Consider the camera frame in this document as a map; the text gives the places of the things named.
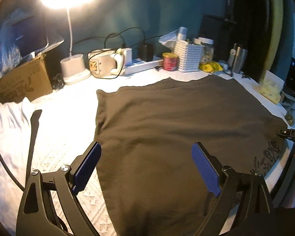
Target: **black power adapter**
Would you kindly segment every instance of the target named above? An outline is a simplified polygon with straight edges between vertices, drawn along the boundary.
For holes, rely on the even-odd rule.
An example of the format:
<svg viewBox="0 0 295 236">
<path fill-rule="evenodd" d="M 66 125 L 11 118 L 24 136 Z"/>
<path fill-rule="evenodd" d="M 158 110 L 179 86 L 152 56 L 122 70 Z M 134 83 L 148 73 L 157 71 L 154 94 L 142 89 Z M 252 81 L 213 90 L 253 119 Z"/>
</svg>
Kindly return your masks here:
<svg viewBox="0 0 295 236">
<path fill-rule="evenodd" d="M 153 60 L 154 45 L 150 43 L 142 43 L 138 49 L 139 58 L 143 61 L 149 62 Z"/>
</svg>

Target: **white cloth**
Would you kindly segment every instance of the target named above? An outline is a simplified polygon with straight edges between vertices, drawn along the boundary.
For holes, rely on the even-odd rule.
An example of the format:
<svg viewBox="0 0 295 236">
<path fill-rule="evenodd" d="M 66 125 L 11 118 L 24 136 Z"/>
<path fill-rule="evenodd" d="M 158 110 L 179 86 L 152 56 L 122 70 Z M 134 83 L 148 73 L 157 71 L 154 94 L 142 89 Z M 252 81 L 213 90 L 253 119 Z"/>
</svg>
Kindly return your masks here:
<svg viewBox="0 0 295 236">
<path fill-rule="evenodd" d="M 162 69 L 158 72 L 151 69 L 129 77 L 120 76 L 114 80 L 90 77 L 35 100 L 33 103 L 36 105 L 36 109 L 42 109 L 43 113 L 40 118 L 32 168 L 39 169 L 43 173 L 56 171 L 61 165 L 71 164 L 77 155 L 84 153 L 94 139 L 95 118 L 98 107 L 96 91 L 98 89 L 111 93 L 122 86 L 146 86 L 169 77 L 174 80 L 188 82 L 204 78 L 207 75 L 203 71 L 181 73 L 178 71 L 167 72 Z M 231 79 L 225 74 L 219 76 L 224 79 Z M 276 106 L 256 92 L 253 88 L 254 85 L 257 85 L 255 81 L 242 79 L 240 75 L 236 74 L 234 78 L 273 115 L 284 119 L 285 109 L 281 105 Z M 275 163 L 266 177 L 266 183 L 270 191 L 282 173 L 292 145 L 290 142 L 283 158 Z M 58 216 L 66 222 L 58 196 L 56 193 L 52 193 L 52 196 Z M 79 193 L 78 199 L 101 236 L 116 235 L 108 215 L 96 170 L 91 176 L 85 191 Z M 227 231 L 230 228 L 232 221 L 233 218 L 230 217 L 224 230 Z"/>
<path fill-rule="evenodd" d="M 30 148 L 30 119 L 34 111 L 35 105 L 27 98 L 20 104 L 0 103 L 0 154 L 23 186 Z M 22 194 L 0 162 L 0 222 L 11 234 L 15 234 Z"/>
</svg>

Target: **white woven basket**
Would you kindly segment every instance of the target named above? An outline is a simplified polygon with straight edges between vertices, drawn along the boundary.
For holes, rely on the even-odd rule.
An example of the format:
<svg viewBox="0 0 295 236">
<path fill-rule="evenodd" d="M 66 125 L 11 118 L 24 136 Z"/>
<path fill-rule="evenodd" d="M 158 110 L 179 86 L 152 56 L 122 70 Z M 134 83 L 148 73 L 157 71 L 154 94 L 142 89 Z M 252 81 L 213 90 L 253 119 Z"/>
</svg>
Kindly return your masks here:
<svg viewBox="0 0 295 236">
<path fill-rule="evenodd" d="M 178 56 L 177 67 L 181 72 L 195 72 L 199 70 L 203 46 L 189 44 L 186 41 L 176 42 L 174 53 Z"/>
</svg>

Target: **lamp stem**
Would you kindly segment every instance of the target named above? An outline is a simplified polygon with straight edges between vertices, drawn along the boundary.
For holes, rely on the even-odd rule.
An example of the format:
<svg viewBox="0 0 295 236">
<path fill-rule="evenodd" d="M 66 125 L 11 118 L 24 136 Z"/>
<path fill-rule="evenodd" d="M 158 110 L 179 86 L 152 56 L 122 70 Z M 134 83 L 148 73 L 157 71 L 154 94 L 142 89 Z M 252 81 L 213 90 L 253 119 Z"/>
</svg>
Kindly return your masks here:
<svg viewBox="0 0 295 236">
<path fill-rule="evenodd" d="M 71 18 L 70 18 L 69 7 L 67 7 L 67 16 L 68 16 L 69 29 L 70 29 L 70 57 L 72 57 L 73 36 L 72 36 L 72 26 L 71 26 Z"/>
</svg>

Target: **ribbed blue pad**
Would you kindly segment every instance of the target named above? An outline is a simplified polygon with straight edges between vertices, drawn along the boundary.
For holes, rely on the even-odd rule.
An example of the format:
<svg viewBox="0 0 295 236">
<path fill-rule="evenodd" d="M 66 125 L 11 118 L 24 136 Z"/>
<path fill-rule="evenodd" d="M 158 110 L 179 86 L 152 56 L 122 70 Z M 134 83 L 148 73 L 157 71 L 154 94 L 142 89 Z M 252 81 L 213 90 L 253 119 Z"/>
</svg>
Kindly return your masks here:
<svg viewBox="0 0 295 236">
<path fill-rule="evenodd" d="M 197 144 L 192 146 L 192 159 L 194 160 L 208 191 L 213 193 L 215 197 L 218 197 L 221 193 L 219 176 Z"/>
<path fill-rule="evenodd" d="M 72 189 L 75 195 L 83 191 L 89 181 L 99 159 L 101 158 L 101 145 L 97 143 L 90 151 L 89 155 L 85 158 L 81 166 L 79 167 L 75 179 L 74 187 Z"/>
</svg>

